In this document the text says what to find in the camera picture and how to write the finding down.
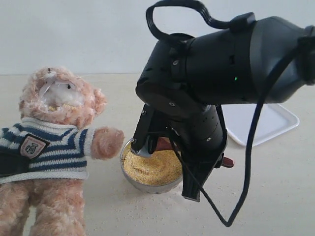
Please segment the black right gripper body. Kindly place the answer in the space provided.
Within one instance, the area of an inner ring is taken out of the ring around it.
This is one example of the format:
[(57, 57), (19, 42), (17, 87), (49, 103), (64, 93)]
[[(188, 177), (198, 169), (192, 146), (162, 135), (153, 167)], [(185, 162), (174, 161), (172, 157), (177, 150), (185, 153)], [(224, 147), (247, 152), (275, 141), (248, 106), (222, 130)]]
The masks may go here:
[(169, 132), (170, 140), (174, 141), (181, 152), (183, 166), (182, 196), (191, 201), (199, 202), (201, 188), (214, 168), (222, 162), (225, 150), (225, 130), (217, 127), (213, 133), (188, 134), (180, 137), (175, 131)]

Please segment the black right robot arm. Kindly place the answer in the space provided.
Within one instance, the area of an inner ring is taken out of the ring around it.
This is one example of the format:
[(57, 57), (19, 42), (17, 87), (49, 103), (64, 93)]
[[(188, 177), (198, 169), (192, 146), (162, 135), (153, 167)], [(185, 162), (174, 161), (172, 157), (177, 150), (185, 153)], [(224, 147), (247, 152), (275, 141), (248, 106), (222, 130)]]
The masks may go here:
[(222, 105), (283, 103), (315, 83), (315, 28), (252, 13), (226, 29), (159, 36), (137, 82), (144, 102), (132, 150), (144, 155), (168, 137), (181, 152), (182, 196), (199, 201), (227, 143)]

